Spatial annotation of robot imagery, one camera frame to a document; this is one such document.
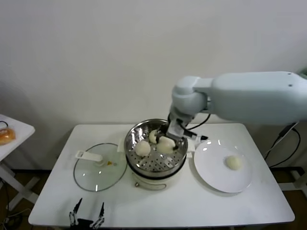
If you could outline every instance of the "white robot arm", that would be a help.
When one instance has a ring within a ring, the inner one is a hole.
[[[270,125],[307,120],[307,80],[290,72],[227,73],[213,79],[189,76],[173,88],[172,100],[166,133],[172,139],[186,136],[184,127],[198,113]]]

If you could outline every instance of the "white plate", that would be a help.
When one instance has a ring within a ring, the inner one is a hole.
[[[242,160],[239,170],[231,170],[225,164],[228,156]],[[222,140],[207,140],[195,150],[194,163],[201,178],[213,188],[226,193],[242,192],[251,183],[252,168],[237,147]]]

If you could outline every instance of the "black cable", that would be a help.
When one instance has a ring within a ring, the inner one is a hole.
[[[274,143],[272,144],[269,152],[267,153],[267,155],[265,156],[264,160],[266,160],[270,154],[270,152],[273,150],[273,147],[274,145],[276,144],[276,142],[280,139],[280,138],[283,138],[288,132],[290,129],[292,129],[294,126],[296,125],[296,123],[292,123],[288,126],[286,126],[285,128],[282,129],[282,131],[278,134],[278,137],[277,139],[274,141]]]
[[[299,147],[299,145],[300,145],[300,143],[301,143],[301,135],[299,134],[299,132],[298,132],[295,128],[292,128],[292,130],[293,130],[293,131],[297,134],[297,136],[298,136],[298,143],[297,143],[297,146],[296,146],[295,150],[293,151],[293,153],[291,153],[291,155],[290,155],[289,157],[287,157],[287,159],[285,159],[285,160],[283,160],[283,161],[281,161],[281,162],[279,162],[279,163],[277,163],[277,164],[275,164],[275,165],[272,165],[272,166],[270,166],[269,168],[272,168],[272,167],[275,167],[275,166],[277,166],[277,165],[279,165],[279,164],[281,164],[281,163],[284,163],[285,161],[289,160],[289,159],[296,153],[296,151],[297,151],[297,149],[298,149],[298,147]]]
[[[208,114],[207,118],[206,118],[203,122],[201,122],[200,124],[198,124],[198,125],[196,125],[196,126],[194,126],[194,127],[192,127],[192,128],[188,128],[188,130],[192,130],[192,129],[194,129],[194,128],[197,128],[197,127],[199,127],[199,126],[202,126],[203,124],[205,124],[205,123],[209,120],[210,116],[211,116],[211,114]]]
[[[4,124],[6,124],[6,127],[8,127],[8,126],[9,126],[9,124],[8,124],[8,123],[6,123],[5,121],[0,121],[0,122],[3,122]]]
[[[192,137],[192,136],[197,136],[196,133],[186,129],[185,127],[183,127],[182,123],[179,123],[180,127],[185,131],[185,135],[188,136],[188,137]],[[204,135],[201,135],[201,140],[207,140],[208,137],[204,136]]]
[[[5,224],[7,230],[16,230],[20,227],[23,221],[23,216],[21,214],[9,217],[9,221]]]
[[[273,148],[273,146],[276,144],[276,142],[277,142],[279,139],[280,139],[280,136],[278,136],[278,138],[274,141],[274,143],[272,144],[272,146],[270,147],[270,149]],[[268,156],[269,156],[269,154],[271,153],[272,150],[273,150],[273,149],[271,149],[271,150],[268,152],[268,154],[265,156],[264,160],[266,160],[266,159],[268,158]]]
[[[10,197],[9,197],[8,186],[7,186],[6,182],[3,179],[1,179],[1,181],[3,183],[4,189],[5,189],[5,192],[6,192],[6,199],[7,199],[7,205],[8,205],[7,209],[6,209],[5,219],[3,221],[3,225],[4,225],[4,227],[6,227],[5,220],[9,216]]]

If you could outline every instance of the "cable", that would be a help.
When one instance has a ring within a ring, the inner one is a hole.
[[[11,218],[8,218],[7,223],[5,223],[5,227],[8,230],[16,230],[20,227],[22,221],[23,221],[23,216],[21,214],[13,216]]]
[[[289,126],[286,126],[286,128],[284,128],[280,133],[279,133],[279,136],[275,142],[275,144],[272,145],[272,147],[266,151],[266,153],[264,155],[266,155],[265,159],[267,159],[267,155],[270,153],[270,151],[275,148],[283,139],[285,136],[287,136],[287,134],[298,124],[297,123],[292,123],[291,125]]]
[[[0,224],[2,224],[2,229],[7,230],[7,228],[6,228],[5,225],[4,225],[4,222],[3,222],[3,223],[0,223]]]
[[[23,212],[25,212],[25,211],[27,211],[27,210],[32,211],[31,209],[26,208],[25,210],[20,211],[20,212],[18,212],[18,213],[15,213],[15,214],[13,214],[13,215],[10,215],[10,216],[8,216],[8,217],[14,217],[14,216],[17,216],[17,215],[19,215],[19,214],[21,214],[21,213],[23,213]]]
[[[5,192],[6,192],[6,199],[7,199],[7,209],[6,209],[5,219],[4,219],[4,221],[5,221],[6,218],[8,217],[8,215],[9,215],[10,197],[9,197],[9,192],[8,192],[8,187],[7,187],[6,182],[3,179],[1,179],[1,181],[2,181],[3,186],[4,186],[4,189],[5,189]],[[5,227],[4,221],[2,222],[2,229],[7,230],[7,228]]]
[[[270,150],[268,151],[268,154],[265,156],[264,160],[266,160],[269,156],[269,154],[271,153],[271,150],[273,149],[273,146],[276,144],[276,142],[280,139],[280,137],[278,136],[278,138],[274,141],[274,143],[272,144]]]
[[[0,121],[0,122],[3,122],[3,123],[6,125],[6,127],[8,127],[8,126],[9,126],[9,124],[8,124],[8,123],[6,123],[5,121]]]
[[[275,166],[277,166],[277,165],[279,165],[279,164],[281,164],[281,163],[284,163],[285,161],[289,160],[289,159],[296,153],[296,151],[297,151],[297,149],[298,149],[298,147],[299,147],[299,145],[300,145],[300,143],[301,143],[301,135],[299,134],[299,132],[298,132],[295,128],[292,128],[292,130],[293,130],[293,131],[297,134],[297,136],[298,136],[298,143],[297,143],[297,146],[296,146],[295,150],[294,150],[293,153],[292,153],[289,157],[287,157],[285,160],[283,160],[283,161],[281,161],[281,162],[279,162],[279,163],[277,163],[277,164],[275,164],[275,165],[272,165],[272,166],[270,166],[269,168],[272,168],[272,167],[275,167]]]
[[[186,129],[185,127],[183,127],[182,123],[179,123],[180,127],[185,131],[185,135],[187,135],[188,137],[192,137],[192,136],[198,136],[196,133]],[[208,137],[201,135],[200,136],[201,140],[207,140]]]
[[[207,118],[203,122],[201,122],[200,124],[198,124],[198,125],[196,125],[196,126],[194,126],[192,128],[188,128],[188,130],[192,130],[192,129],[195,129],[195,128],[199,127],[199,126],[202,126],[203,124],[205,124],[209,120],[210,116],[211,116],[211,114],[208,114]]]

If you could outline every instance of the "plastic bag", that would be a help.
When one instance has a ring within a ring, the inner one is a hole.
[[[5,124],[6,127],[0,128],[0,145],[6,145],[16,139],[15,131],[9,128],[5,121],[0,121],[0,125]]]

